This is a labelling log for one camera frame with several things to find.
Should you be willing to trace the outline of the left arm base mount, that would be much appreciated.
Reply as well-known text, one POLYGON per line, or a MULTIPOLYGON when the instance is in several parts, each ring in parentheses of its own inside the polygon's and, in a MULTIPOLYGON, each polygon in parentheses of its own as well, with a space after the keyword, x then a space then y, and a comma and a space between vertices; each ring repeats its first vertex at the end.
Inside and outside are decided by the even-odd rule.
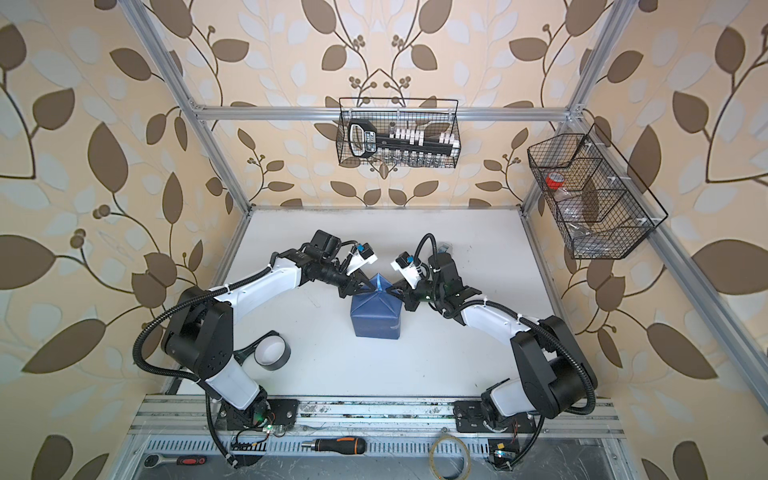
POLYGON ((219 417, 229 431, 277 426, 290 429, 298 417, 299 400, 294 398, 257 398, 245 409, 237 409, 226 401, 219 417))

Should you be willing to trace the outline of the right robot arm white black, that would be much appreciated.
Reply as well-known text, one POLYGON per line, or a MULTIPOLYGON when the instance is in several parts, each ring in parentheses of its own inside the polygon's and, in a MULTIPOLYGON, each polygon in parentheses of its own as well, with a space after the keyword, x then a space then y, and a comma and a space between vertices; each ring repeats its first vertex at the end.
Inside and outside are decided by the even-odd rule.
POLYGON ((428 304, 442 317, 477 329, 512 350, 516 377, 480 397, 486 427, 503 431, 519 414, 553 419, 563 412, 586 416, 597 405, 596 375, 561 318, 525 316, 466 285, 452 256, 438 252, 423 262, 406 252, 392 268, 402 279, 387 288, 408 311, 428 304))

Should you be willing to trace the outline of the light blue wrapping paper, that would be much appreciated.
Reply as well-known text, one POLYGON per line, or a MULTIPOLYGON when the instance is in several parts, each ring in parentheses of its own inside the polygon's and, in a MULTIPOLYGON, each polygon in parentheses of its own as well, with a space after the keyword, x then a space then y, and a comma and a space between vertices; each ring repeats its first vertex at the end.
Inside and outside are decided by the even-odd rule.
POLYGON ((371 282, 372 290, 352 297, 350 318, 354 333, 362 338, 397 340, 403 303, 387 292, 392 284, 381 274, 371 282))

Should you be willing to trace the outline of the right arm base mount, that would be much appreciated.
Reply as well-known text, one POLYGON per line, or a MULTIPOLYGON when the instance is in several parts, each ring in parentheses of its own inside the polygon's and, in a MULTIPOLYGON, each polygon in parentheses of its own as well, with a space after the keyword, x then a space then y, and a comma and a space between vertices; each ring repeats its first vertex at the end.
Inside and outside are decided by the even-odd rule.
POLYGON ((512 417, 500 417, 490 413, 480 400, 457 400, 453 403, 455 429, 459 433, 533 433, 536 421, 525 412, 512 417))

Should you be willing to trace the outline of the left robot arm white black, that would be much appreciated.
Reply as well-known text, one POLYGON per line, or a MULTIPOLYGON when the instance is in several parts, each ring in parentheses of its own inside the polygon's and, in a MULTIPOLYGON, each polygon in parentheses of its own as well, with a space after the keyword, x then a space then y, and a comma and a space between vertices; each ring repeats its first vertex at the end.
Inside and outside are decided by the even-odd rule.
POLYGON ((361 268, 376 260, 369 244, 342 241, 318 230, 299 248, 273 253, 263 270, 244 279, 213 290, 187 289, 174 307, 143 328, 133 345, 134 363, 147 373, 194 382, 224 406, 242 413, 243 425, 261 425, 272 418, 267 393, 236 359, 235 323, 307 282, 334 286, 340 298, 367 293, 373 284, 361 268), (161 348, 181 371, 152 365, 144 358, 146 340, 164 321, 169 325, 161 348))

